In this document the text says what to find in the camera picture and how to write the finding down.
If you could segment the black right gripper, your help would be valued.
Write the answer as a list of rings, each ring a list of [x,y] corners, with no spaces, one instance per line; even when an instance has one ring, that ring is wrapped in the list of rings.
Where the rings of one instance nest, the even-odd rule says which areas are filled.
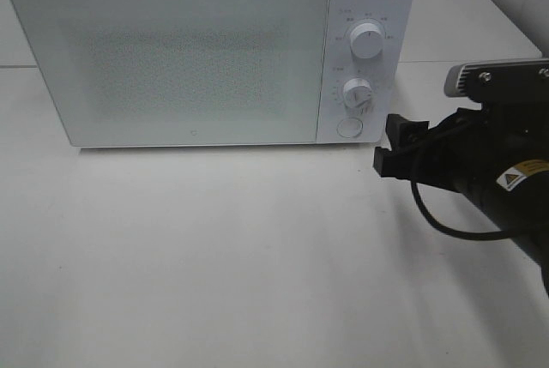
[[[415,196],[426,184],[459,192],[475,205],[548,203],[546,104],[460,108],[428,130],[428,121],[390,113],[385,132],[395,150],[375,147],[379,176],[410,180]]]

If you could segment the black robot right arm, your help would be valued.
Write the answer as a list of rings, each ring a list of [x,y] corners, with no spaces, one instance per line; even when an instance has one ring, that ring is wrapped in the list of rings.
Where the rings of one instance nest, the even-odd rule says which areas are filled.
[[[431,127],[390,114],[389,148],[377,147],[374,168],[410,183],[425,220],[442,234],[470,241],[514,240],[548,281],[548,107],[484,105],[459,108]],[[419,186],[466,197],[496,230],[445,225],[425,205]]]

